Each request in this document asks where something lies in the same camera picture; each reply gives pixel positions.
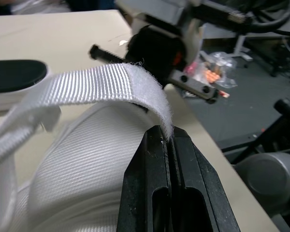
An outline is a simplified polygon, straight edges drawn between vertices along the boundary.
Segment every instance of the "gray floor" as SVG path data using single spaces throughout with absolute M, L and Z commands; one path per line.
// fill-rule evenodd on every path
M 234 79 L 238 86 L 220 88 L 230 94 L 212 105 L 199 99 L 187 99 L 197 118 L 215 141 L 261 131 L 271 125 L 279 113 L 274 103 L 290 99 L 290 79 L 271 77 L 257 57 L 247 69 L 239 61 Z

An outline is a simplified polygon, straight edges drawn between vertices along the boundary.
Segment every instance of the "red component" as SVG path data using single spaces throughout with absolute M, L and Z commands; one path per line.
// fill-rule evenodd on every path
M 177 52 L 175 59 L 173 60 L 173 66 L 176 66 L 177 64 L 179 64 L 179 62 L 182 60 L 183 55 L 181 52 Z

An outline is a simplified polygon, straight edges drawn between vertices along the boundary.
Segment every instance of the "black cable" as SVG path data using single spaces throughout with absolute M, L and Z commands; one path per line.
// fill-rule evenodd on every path
M 276 19 L 272 22 L 266 22 L 266 23 L 254 22 L 250 26 L 250 32 L 265 33 L 265 32 L 276 30 L 280 28 L 282 25 L 284 25 L 290 19 L 290 0 L 288 1 L 289 3 L 288 3 L 286 11 L 279 19 Z
M 253 11 L 254 15 L 256 16 L 256 18 L 258 19 L 258 21 L 260 22 L 264 22 L 261 18 L 261 17 L 264 17 L 265 19 L 267 20 L 270 20 L 270 21 L 273 21 L 274 19 L 272 17 L 270 17 L 268 14 L 262 12 L 262 11 Z M 285 30 L 274 30 L 273 31 L 274 33 L 276 34 L 279 34 L 279 35 L 285 35 L 285 36 L 290 36 L 290 31 L 285 31 Z

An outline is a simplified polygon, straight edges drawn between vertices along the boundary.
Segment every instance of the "orange object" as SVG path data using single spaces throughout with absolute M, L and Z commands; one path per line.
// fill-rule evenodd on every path
M 207 69 L 205 71 L 205 76 L 206 76 L 206 79 L 209 83 L 214 83 L 215 81 L 217 81 L 220 76 L 212 71 L 210 71 L 209 69 Z

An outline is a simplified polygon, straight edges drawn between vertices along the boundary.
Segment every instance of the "metal stand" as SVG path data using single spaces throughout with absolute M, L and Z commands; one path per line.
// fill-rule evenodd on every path
M 236 41 L 236 45 L 235 45 L 235 48 L 234 48 L 234 52 L 231 53 L 230 56 L 233 57 L 233 58 L 234 57 L 241 57 L 246 62 L 252 62 L 253 58 L 250 57 L 249 55 L 247 55 L 246 53 L 242 52 L 244 49 L 246 51 L 249 51 L 249 49 L 243 47 L 244 42 L 245 42 L 245 38 L 246 38 L 245 35 L 238 36 L 237 41 Z

